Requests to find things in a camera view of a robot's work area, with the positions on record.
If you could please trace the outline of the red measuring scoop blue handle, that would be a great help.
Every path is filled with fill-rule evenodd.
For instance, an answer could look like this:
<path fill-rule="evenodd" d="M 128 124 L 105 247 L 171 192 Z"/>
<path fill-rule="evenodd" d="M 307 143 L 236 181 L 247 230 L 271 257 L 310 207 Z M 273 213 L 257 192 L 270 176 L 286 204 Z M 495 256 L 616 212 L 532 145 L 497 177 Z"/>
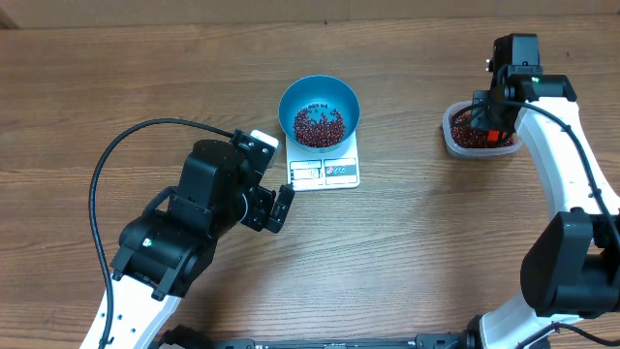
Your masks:
<path fill-rule="evenodd" d="M 500 140 L 501 132 L 497 130 L 490 130 L 487 133 L 487 141 L 489 143 L 496 143 Z"/>

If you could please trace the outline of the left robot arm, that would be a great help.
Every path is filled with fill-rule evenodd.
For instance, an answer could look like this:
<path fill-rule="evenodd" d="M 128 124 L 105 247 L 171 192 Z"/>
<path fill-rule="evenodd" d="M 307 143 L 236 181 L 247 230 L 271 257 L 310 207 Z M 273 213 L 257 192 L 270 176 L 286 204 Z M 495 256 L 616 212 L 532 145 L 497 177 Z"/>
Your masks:
<path fill-rule="evenodd" d="M 111 288 L 81 343 L 84 348 L 146 348 L 212 263 L 234 225 L 278 233 L 295 192 L 260 185 L 280 143 L 261 132 L 194 144 L 179 182 L 162 190 L 119 237 Z"/>

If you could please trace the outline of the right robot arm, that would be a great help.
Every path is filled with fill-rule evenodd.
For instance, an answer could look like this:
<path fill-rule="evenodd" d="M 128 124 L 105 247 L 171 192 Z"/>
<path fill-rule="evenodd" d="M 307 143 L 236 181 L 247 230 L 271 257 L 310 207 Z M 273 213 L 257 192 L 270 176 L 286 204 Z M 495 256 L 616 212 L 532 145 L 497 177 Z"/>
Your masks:
<path fill-rule="evenodd" d="M 546 75 L 534 34 L 493 44 L 492 81 L 477 92 L 469 122 L 515 134 L 533 159 L 550 221 L 524 257 L 520 290 L 479 319 L 482 348 L 527 348 L 619 309 L 619 197 L 583 133 L 564 75 Z"/>

